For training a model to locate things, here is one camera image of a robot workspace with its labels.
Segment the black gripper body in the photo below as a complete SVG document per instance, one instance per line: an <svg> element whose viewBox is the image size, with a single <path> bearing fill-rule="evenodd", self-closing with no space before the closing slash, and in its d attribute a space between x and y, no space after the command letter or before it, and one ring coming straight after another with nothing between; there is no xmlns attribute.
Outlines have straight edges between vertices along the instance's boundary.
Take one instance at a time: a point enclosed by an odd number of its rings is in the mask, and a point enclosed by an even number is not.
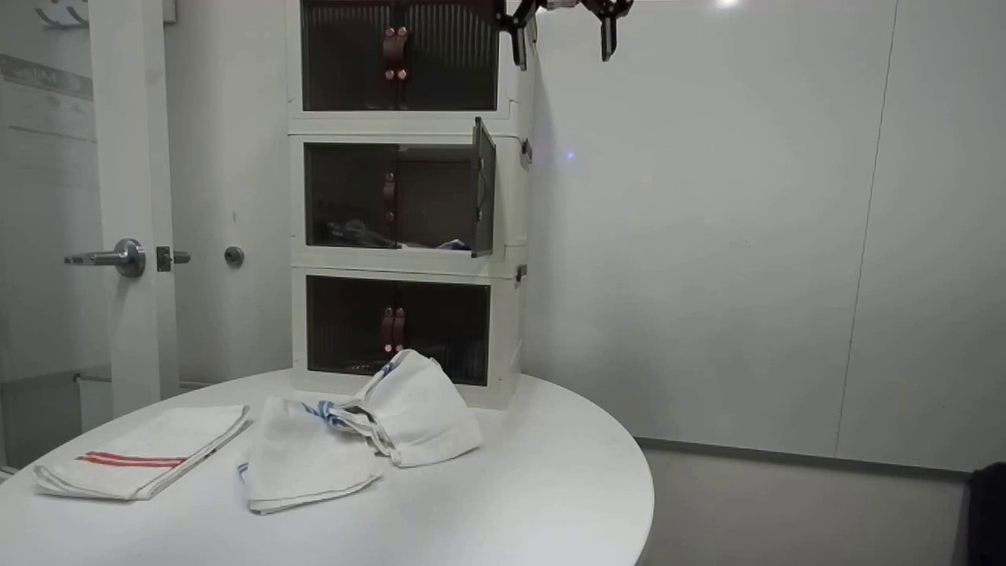
<svg viewBox="0 0 1006 566"><path fill-rule="evenodd" d="M632 10L632 0L493 0L493 10L506 23L527 23L536 10L586 10L593 19L618 19Z"/></svg>

